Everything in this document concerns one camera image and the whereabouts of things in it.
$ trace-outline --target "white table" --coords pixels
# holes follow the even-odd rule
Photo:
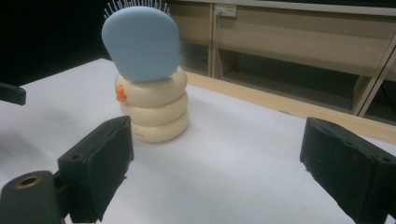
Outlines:
[[[56,172],[70,147],[121,116],[116,74],[98,60],[24,86],[24,106],[0,102],[0,186]],[[134,141],[129,178],[103,223],[353,223],[299,161],[304,119],[191,85],[187,92],[190,126],[166,143]],[[396,155],[395,145],[369,140]]]

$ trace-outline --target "orange object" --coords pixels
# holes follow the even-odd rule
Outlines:
[[[118,85],[116,88],[116,94],[117,94],[117,100],[119,102],[125,102],[126,101],[126,95],[123,91],[123,86],[122,85]]]

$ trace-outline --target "stacked rings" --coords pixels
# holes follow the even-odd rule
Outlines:
[[[115,86],[122,113],[131,117],[134,137],[163,142],[187,128],[187,76],[182,68],[169,78],[150,82],[133,82],[118,75]]]

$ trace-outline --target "cream ring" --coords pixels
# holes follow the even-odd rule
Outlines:
[[[132,123],[132,133],[142,142],[159,143],[175,138],[189,124],[189,112],[184,112],[179,118],[160,126],[142,126]]]
[[[187,75],[181,67],[169,78],[150,82],[132,82],[118,75],[115,85],[116,89],[123,89],[126,97],[123,102],[139,107],[151,107],[176,100],[186,90]]]
[[[158,126],[180,117],[187,108],[188,95],[184,91],[175,101],[166,105],[154,107],[138,107],[120,104],[124,115],[129,115],[135,124],[143,126]]]

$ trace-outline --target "brush bristles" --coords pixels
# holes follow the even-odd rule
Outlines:
[[[171,15],[169,13],[169,6],[165,3],[163,5],[162,0],[118,0],[115,2],[114,0],[111,0],[111,3],[107,3],[108,9],[110,11],[107,11],[107,8],[105,8],[105,19],[107,20],[113,13],[124,9],[126,7],[153,7],[156,8],[169,16]]]

